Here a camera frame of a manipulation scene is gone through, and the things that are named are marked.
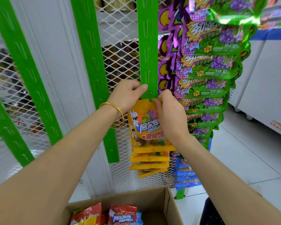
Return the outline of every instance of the yellow candy bag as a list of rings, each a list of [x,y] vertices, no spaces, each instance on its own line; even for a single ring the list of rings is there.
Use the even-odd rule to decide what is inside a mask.
[[[161,169],[146,169],[146,170],[138,170],[138,178],[147,177],[153,174],[166,172],[168,171],[167,168],[161,168]]]
[[[169,161],[169,152],[150,152],[150,153],[141,153],[134,154],[130,156],[130,162],[148,162],[148,161]]]
[[[128,121],[134,153],[176,151],[160,129],[155,103],[137,100],[129,111]]]
[[[129,169],[130,170],[146,170],[146,169],[154,169],[154,168],[168,168],[169,162],[135,162],[133,163]]]

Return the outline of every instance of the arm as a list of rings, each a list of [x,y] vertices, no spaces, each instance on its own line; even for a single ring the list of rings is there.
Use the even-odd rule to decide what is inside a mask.
[[[226,225],[281,224],[281,212],[251,189],[188,133],[183,106],[165,90],[154,99],[165,136],[195,171]]]
[[[127,112],[146,91],[136,80],[123,80],[108,102]],[[104,105],[68,135],[0,185],[0,224],[56,224],[92,155],[120,116]]]

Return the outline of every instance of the right hand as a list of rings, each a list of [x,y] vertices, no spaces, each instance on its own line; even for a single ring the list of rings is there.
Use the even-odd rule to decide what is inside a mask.
[[[154,103],[157,107],[161,129],[170,142],[179,148],[191,137],[184,107],[168,89],[164,90],[158,99],[154,99]]]

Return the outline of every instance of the hand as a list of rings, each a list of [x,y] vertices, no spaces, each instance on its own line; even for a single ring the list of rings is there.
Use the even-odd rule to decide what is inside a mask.
[[[147,89],[147,84],[141,85],[137,80],[121,80],[107,102],[116,105],[122,113],[126,113]]]
[[[161,129],[170,142],[176,148],[180,148],[182,143],[186,143],[192,137],[188,132],[184,107],[168,89],[164,90],[158,98],[163,100],[161,102],[154,99]]]

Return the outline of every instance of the red snack package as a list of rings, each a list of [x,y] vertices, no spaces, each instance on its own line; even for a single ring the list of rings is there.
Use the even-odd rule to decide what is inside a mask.
[[[137,208],[133,206],[111,206],[109,208],[108,225],[136,224],[136,212]]]
[[[81,212],[74,212],[70,219],[70,225],[101,225],[101,203],[84,209]]]

